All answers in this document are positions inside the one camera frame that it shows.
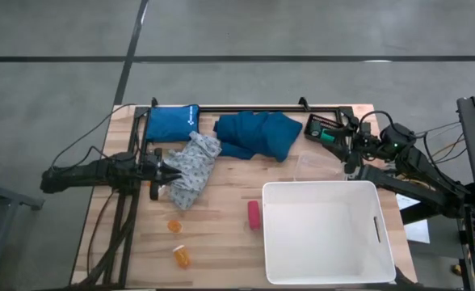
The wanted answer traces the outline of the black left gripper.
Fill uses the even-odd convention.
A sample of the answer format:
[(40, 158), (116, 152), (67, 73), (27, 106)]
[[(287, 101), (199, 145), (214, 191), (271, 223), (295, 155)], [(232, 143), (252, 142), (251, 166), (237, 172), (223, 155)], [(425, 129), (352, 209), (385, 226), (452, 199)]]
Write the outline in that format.
[(160, 167), (162, 165), (162, 148), (156, 148), (142, 155), (141, 157), (141, 173), (145, 181), (149, 182), (149, 198), (158, 200), (159, 190), (163, 184), (170, 183), (180, 178), (181, 170), (163, 163), (163, 171), (167, 175), (163, 176)]

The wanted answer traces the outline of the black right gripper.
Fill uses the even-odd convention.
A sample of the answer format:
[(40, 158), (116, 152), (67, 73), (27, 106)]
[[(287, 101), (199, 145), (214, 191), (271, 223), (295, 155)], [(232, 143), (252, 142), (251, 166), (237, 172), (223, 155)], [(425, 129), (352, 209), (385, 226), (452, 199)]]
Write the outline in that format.
[(331, 129), (330, 135), (335, 140), (344, 139), (345, 147), (338, 147), (334, 155), (344, 164), (345, 174), (352, 174), (358, 164), (358, 160), (372, 161), (382, 159), (380, 150), (381, 140), (372, 135), (371, 126), (364, 121), (352, 121), (339, 129)]

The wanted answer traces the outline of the grey patterned hospital gown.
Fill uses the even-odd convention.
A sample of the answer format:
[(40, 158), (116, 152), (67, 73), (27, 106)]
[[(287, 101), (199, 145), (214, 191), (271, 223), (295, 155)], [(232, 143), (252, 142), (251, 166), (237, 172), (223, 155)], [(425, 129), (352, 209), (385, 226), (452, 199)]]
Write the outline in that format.
[(190, 140), (181, 151), (170, 150), (165, 163), (181, 171), (181, 177), (170, 184), (169, 197), (181, 210), (189, 209), (202, 194), (216, 158), (221, 152), (221, 142), (215, 137), (191, 132)]

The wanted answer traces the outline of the dark blue scrub garment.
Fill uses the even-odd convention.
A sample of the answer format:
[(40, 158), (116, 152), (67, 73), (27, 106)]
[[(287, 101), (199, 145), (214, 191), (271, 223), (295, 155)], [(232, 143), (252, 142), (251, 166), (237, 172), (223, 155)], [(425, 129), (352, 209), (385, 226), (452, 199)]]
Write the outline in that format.
[(239, 112), (223, 115), (213, 131), (221, 141), (221, 156), (252, 159), (256, 154), (284, 162), (302, 130), (302, 123), (282, 112)]

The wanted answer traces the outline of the red bandage roll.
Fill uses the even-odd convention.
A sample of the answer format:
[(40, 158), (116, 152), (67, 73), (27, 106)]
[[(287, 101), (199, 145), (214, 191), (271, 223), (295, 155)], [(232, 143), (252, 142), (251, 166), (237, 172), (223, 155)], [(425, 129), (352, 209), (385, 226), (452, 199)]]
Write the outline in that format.
[(252, 230), (259, 230), (261, 227), (261, 216), (259, 203), (256, 200), (249, 201), (247, 204), (248, 222)]

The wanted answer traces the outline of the white plastic bin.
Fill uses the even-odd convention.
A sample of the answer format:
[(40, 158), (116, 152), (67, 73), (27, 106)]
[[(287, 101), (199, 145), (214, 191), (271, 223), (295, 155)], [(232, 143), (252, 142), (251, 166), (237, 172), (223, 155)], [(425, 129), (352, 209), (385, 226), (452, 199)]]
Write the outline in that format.
[(389, 283), (396, 268), (369, 181), (263, 186), (266, 277), (273, 285)]

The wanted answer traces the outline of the black slotted basket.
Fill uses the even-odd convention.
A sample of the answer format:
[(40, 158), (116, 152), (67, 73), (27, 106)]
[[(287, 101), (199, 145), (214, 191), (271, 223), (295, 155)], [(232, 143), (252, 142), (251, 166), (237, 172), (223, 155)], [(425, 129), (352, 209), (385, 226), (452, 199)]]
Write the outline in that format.
[(339, 123), (339, 122), (336, 122), (334, 120), (330, 120), (328, 118), (325, 118), (323, 116), (318, 116), (318, 115), (315, 115), (315, 114), (310, 114), (309, 115), (309, 118), (307, 119), (307, 122), (306, 122), (306, 126), (305, 126), (305, 129), (304, 129), (304, 135), (307, 139), (309, 139), (310, 141), (315, 141), (315, 142), (319, 142), (321, 144), (325, 144), (325, 143), (329, 143), (329, 144), (337, 144), (338, 143), (338, 140), (335, 140), (334, 143), (330, 143), (330, 142), (325, 142), (325, 141), (321, 141), (320, 140), (320, 136), (319, 137), (313, 137), (310, 132), (309, 132), (309, 126), (310, 126), (310, 123), (314, 120), (317, 120), (321, 123), (321, 126), (322, 126), (322, 130), (323, 129), (339, 129), (339, 128), (342, 128), (343, 127), (343, 124)]

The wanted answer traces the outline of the clear plastic bag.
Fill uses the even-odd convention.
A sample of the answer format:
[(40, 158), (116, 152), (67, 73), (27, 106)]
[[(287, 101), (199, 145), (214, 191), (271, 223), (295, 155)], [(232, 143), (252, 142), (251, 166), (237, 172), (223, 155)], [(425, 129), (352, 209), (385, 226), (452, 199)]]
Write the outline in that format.
[(332, 154), (317, 154), (303, 151), (293, 172), (295, 181), (334, 181), (344, 180), (343, 165)]

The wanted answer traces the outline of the blue first aid pouch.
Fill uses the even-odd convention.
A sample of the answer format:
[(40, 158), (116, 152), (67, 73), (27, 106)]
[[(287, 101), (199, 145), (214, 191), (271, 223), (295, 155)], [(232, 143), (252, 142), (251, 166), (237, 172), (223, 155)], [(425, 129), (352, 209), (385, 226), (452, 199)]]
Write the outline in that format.
[(189, 141), (192, 132), (199, 132), (200, 107), (155, 107), (149, 110), (145, 138), (150, 142)]

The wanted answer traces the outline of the white paper sheet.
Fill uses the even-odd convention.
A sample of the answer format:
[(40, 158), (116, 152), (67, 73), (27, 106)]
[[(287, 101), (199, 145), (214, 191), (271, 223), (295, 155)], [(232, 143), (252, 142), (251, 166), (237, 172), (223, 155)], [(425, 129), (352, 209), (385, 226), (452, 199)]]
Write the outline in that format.
[[(401, 194), (397, 194), (396, 198), (400, 210), (419, 204), (418, 200), (414, 200)], [(421, 220), (410, 224), (405, 224), (404, 228), (406, 232), (406, 238), (408, 240), (425, 244), (429, 244), (431, 242), (427, 220)]]

